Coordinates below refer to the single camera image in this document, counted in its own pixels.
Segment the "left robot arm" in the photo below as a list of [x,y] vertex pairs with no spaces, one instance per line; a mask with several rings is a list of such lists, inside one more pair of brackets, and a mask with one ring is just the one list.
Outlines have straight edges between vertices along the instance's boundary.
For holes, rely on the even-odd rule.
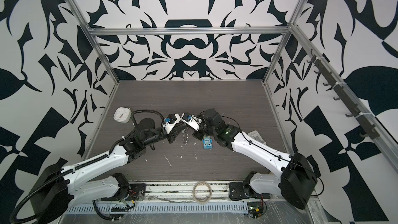
[[100,155],[63,168],[57,164],[47,167],[29,194],[15,207],[10,222],[24,224],[35,220],[48,224],[82,203],[100,198],[124,199],[130,185],[121,173],[102,180],[94,178],[138,159],[147,147],[154,149],[159,141],[174,142],[187,127],[197,131],[201,124],[189,113],[164,117],[157,111],[131,111],[125,107],[116,110],[114,120],[132,121],[134,128]]

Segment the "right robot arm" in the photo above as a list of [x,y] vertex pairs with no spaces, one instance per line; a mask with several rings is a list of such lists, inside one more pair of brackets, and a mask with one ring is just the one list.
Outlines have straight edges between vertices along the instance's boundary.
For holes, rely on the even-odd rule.
[[319,175],[301,153],[290,155],[253,139],[238,124],[227,124],[213,108],[198,116],[183,113],[181,121],[194,130],[197,139],[210,136],[220,146],[251,158],[272,173],[249,176],[250,190],[258,195],[280,195],[292,206],[306,208]]

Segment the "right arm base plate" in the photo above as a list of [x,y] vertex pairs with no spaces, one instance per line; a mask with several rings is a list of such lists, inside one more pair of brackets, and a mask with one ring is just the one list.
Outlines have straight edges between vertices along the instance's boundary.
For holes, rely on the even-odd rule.
[[257,198],[258,195],[248,183],[229,183],[229,198],[232,201]]

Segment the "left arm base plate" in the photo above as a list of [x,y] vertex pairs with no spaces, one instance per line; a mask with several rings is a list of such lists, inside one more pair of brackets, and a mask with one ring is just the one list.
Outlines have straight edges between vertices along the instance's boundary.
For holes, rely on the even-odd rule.
[[130,187],[127,191],[127,195],[124,198],[125,201],[140,201],[145,198],[146,195],[146,187],[145,183],[133,183],[130,184]]

